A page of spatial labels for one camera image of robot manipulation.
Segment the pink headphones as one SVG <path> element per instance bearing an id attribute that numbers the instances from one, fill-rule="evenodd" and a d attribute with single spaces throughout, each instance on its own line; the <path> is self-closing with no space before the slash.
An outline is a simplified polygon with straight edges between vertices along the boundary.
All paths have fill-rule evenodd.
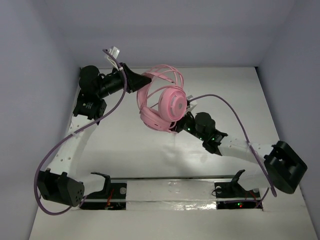
<path id="1" fill-rule="evenodd" d="M 187 108 L 187 95 L 184 91 L 184 77 L 175 67 L 160 64 L 145 71 L 142 75 L 150 77 L 151 83 L 137 91 L 136 103 L 140 119 L 150 129 L 175 133 L 173 128 L 184 115 Z M 149 93 L 152 83 L 162 79 L 170 85 L 162 86 Z M 156 104 L 157 109 L 148 106 L 148 99 L 162 91 Z"/>

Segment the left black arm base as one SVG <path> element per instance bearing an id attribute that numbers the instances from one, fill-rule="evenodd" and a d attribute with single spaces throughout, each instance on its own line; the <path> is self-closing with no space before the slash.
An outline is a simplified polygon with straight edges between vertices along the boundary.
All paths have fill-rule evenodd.
<path id="1" fill-rule="evenodd" d="M 104 178 L 103 188 L 84 196 L 78 207 L 81 210 L 126 210 L 127 183 L 112 182 L 109 175 L 99 172 L 91 172 L 91 175 Z"/>

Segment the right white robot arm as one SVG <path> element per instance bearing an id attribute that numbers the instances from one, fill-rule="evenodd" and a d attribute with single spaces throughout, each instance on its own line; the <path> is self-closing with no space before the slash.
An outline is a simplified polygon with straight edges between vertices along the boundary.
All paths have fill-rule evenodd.
<path id="1" fill-rule="evenodd" d="M 249 190 L 274 188 L 293 194 L 308 167 L 285 141 L 275 144 L 249 143 L 216 129 L 216 122 L 206 112 L 188 112 L 174 130 L 186 131 L 202 142 L 204 149 L 222 157 L 232 157 L 258 165 L 256 170 L 239 170 L 231 183 L 231 192 L 238 197 Z"/>

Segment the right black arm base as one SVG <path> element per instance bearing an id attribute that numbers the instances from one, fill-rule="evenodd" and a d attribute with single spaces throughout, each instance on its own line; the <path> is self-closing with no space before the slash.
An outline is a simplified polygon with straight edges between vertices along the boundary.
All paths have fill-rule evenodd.
<path id="1" fill-rule="evenodd" d="M 239 184 L 245 170 L 239 170 L 229 182 L 217 182 L 211 195 L 216 197 L 218 210 L 260 209 L 263 210 L 260 192 L 245 190 Z"/>

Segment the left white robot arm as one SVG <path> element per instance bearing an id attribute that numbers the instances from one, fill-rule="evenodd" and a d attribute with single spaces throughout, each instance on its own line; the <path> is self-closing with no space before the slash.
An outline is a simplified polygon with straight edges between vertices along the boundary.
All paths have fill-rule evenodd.
<path id="1" fill-rule="evenodd" d="M 46 170 L 39 170 L 35 190 L 44 200 L 77 207 L 84 197 L 97 194 L 106 197 L 111 193 L 110 176 L 91 172 L 86 177 L 76 177 L 76 170 L 87 142 L 106 112 L 105 97 L 118 91 L 133 93 L 151 83 L 152 79 L 129 69 L 125 63 L 113 68 L 109 74 L 100 73 L 94 65 L 81 68 L 79 87 L 71 123 L 63 143 L 54 148 L 56 156 Z"/>

